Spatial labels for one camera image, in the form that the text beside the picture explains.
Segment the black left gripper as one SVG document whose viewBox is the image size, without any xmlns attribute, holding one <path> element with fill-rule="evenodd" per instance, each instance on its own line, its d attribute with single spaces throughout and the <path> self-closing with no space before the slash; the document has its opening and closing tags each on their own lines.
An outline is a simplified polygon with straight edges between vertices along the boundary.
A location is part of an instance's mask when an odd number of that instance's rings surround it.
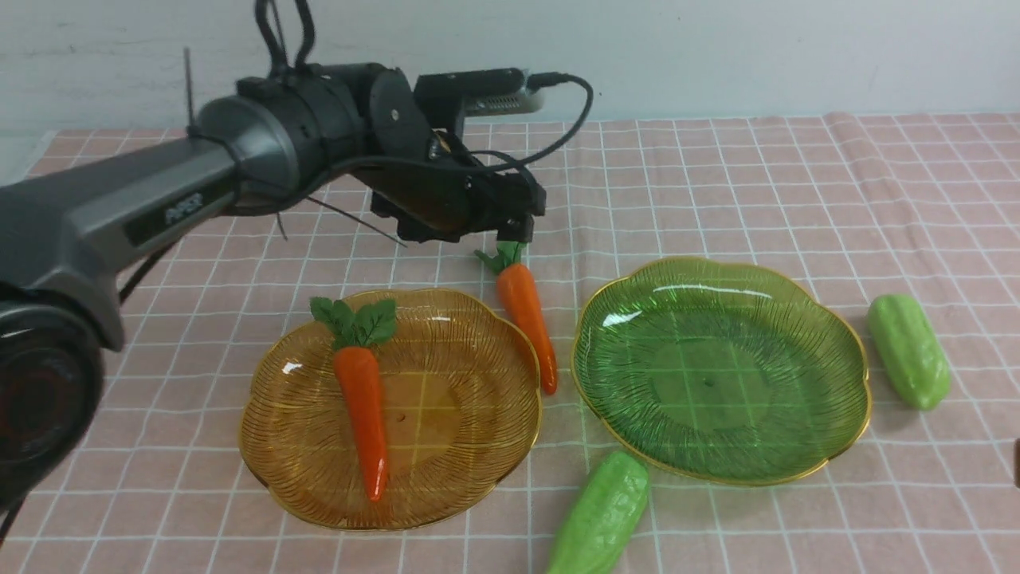
<svg viewBox="0 0 1020 574">
<path fill-rule="evenodd" d="M 525 168 L 484 173 L 482 162 L 455 136 L 434 131 L 422 159 L 368 163 L 351 175 L 371 189 L 369 210 L 396 221 L 404 242 L 459 242 L 496 232 L 496 242 L 528 244 L 547 210 L 547 190 Z"/>
</svg>

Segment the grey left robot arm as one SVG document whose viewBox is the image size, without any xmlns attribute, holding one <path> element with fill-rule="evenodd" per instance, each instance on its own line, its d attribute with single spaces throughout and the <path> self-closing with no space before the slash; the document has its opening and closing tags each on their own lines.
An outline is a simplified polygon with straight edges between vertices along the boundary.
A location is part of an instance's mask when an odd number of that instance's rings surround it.
<svg viewBox="0 0 1020 574">
<path fill-rule="evenodd" d="M 441 128 L 401 70 L 306 65 L 239 80 L 183 138 L 2 188 L 2 509 L 91 424 L 103 352 L 124 348 L 118 275 L 209 219 L 274 214 L 353 175 L 402 240 L 531 240 L 545 190 Z"/>
</svg>

